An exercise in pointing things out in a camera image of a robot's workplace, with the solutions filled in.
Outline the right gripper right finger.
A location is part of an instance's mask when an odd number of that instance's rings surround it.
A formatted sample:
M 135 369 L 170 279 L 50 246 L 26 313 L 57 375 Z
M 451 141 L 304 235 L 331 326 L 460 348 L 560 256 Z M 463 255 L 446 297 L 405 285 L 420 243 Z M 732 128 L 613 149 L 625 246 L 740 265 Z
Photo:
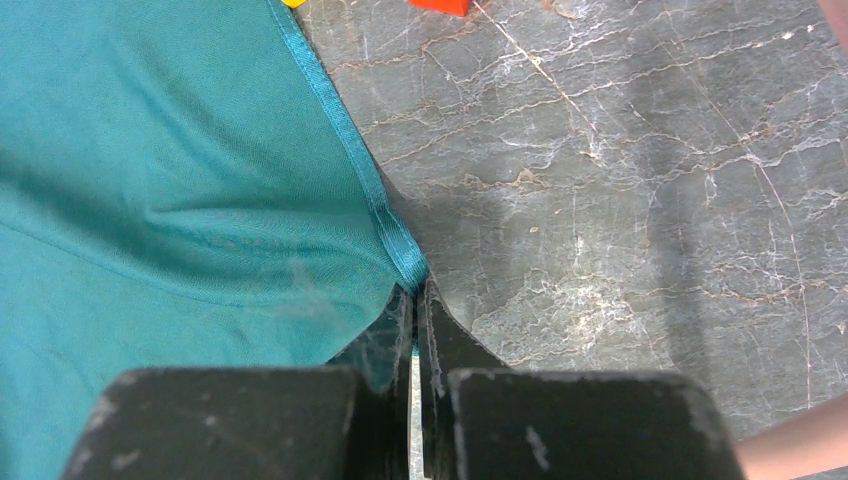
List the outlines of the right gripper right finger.
M 427 478 L 742 477 L 715 403 L 685 376 L 510 368 L 433 280 L 417 297 L 417 340 Z

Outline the teal cloth napkin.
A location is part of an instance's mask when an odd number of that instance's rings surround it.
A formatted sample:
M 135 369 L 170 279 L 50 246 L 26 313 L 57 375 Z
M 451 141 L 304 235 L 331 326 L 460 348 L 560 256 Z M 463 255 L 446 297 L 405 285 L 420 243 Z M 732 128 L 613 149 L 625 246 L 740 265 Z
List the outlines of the teal cloth napkin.
M 2 3 L 3 478 L 126 370 L 319 365 L 427 274 L 284 3 Z

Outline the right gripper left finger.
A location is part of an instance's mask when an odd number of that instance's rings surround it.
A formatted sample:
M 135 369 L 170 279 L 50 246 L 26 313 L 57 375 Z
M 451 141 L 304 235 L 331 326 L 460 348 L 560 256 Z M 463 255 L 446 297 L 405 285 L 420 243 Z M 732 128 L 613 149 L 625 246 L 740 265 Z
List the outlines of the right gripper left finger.
M 66 479 L 405 479 L 414 302 L 326 364 L 149 368 L 99 397 Z

